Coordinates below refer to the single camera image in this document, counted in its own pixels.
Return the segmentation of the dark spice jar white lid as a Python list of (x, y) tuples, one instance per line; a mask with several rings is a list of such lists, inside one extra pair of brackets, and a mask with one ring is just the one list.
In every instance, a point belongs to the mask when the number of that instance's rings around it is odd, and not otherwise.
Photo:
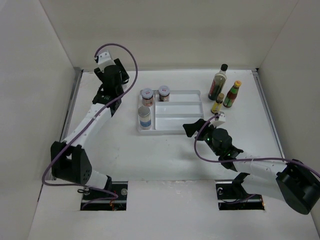
[(170, 101), (170, 88), (167, 85), (162, 85), (158, 89), (159, 101), (169, 102)]

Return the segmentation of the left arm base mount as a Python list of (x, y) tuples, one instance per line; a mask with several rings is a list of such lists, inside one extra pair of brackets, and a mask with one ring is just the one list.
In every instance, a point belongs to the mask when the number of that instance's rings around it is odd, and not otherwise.
[(77, 190), (81, 194), (81, 211), (125, 211), (127, 209), (128, 182), (115, 181), (109, 190), (114, 195), (93, 190), (89, 188), (80, 188)]

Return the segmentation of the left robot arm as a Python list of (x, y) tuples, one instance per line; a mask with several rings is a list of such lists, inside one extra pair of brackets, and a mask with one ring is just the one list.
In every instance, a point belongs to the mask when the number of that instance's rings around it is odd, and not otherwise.
[(51, 159), (54, 160), (67, 147), (51, 167), (55, 178), (94, 187), (96, 195), (103, 200), (112, 195), (112, 178), (93, 169), (86, 148), (118, 110), (121, 99), (106, 105), (124, 93), (123, 85), (129, 81), (129, 75), (118, 58), (107, 60), (106, 63), (104, 70), (99, 67), (94, 69), (102, 84), (84, 119), (63, 141), (55, 141), (50, 148)]

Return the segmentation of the blue label jar silver lid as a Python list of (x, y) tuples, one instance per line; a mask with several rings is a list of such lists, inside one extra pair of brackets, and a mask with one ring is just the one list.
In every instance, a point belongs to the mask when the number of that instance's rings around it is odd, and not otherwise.
[(138, 109), (139, 124), (143, 130), (149, 130), (152, 126), (151, 110), (147, 106), (141, 106)]

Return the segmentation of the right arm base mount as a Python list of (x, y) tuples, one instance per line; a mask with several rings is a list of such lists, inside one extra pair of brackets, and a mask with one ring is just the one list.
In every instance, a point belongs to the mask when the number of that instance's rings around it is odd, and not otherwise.
[(215, 187), (221, 211), (265, 210), (261, 195), (246, 193), (242, 188), (236, 189), (231, 181), (217, 181)]

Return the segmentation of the orange spice jar white lid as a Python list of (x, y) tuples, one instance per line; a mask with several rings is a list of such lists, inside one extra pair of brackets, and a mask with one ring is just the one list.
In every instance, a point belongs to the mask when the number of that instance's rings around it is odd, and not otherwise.
[(141, 92), (142, 104), (151, 107), (154, 103), (154, 92), (151, 88), (144, 88)]

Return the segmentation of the red sauce bottle yellow cap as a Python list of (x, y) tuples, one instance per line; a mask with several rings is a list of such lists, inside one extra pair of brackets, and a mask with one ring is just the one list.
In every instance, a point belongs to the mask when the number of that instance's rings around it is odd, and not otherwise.
[(242, 85), (242, 82), (239, 80), (234, 82), (233, 86), (228, 91), (228, 93), (222, 103), (225, 108), (231, 108), (233, 106), (233, 103), (235, 102), (235, 100), (237, 98), (239, 88), (241, 85)]

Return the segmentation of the dark soy sauce bottle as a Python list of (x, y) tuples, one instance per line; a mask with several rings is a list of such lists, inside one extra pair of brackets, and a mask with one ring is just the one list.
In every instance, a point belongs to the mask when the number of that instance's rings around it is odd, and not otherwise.
[(218, 73), (214, 75), (212, 80), (212, 84), (210, 86), (210, 90), (208, 93), (208, 98), (212, 101), (215, 101), (218, 95), (221, 93), (225, 82), (227, 80), (226, 71), (228, 69), (227, 64), (222, 64)]

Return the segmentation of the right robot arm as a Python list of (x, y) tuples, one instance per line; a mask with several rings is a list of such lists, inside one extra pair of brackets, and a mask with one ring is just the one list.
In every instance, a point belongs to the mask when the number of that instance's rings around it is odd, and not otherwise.
[(291, 209), (308, 215), (320, 199), (320, 174), (298, 159), (255, 157), (233, 145), (228, 131), (200, 118), (183, 124), (193, 147), (203, 141), (218, 157), (215, 163), (238, 175), (232, 192), (238, 198), (263, 195), (285, 202)]

